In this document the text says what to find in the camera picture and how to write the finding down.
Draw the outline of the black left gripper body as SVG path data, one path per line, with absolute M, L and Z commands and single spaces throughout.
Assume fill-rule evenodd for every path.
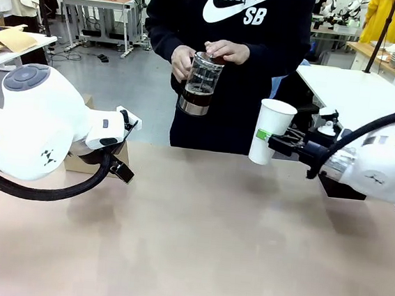
M 109 172 L 121 179 L 125 184 L 129 184 L 134 177 L 134 173 L 131 171 L 128 165 L 117 160 L 114 160 L 111 163 Z

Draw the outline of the person's left hand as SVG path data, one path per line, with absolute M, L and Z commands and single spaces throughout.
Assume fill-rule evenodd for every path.
M 244 64 L 250 57 L 250 51 L 246 45 L 228 40 L 207 41 L 205 46 L 209 57 L 223 59 L 237 65 Z

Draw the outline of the person's right hand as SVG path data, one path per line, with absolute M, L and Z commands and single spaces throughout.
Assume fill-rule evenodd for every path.
M 195 49 L 187 45 L 179 45 L 173 51 L 171 55 L 171 71 L 179 83 L 188 80 L 195 53 Z

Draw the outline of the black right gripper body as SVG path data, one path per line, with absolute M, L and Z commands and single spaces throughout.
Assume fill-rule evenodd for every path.
M 315 157 L 322 154 L 332 144 L 334 144 L 336 136 L 329 136 L 321 132 L 308 131 L 303 139 L 304 145 L 298 149 L 300 162 L 313 163 Z

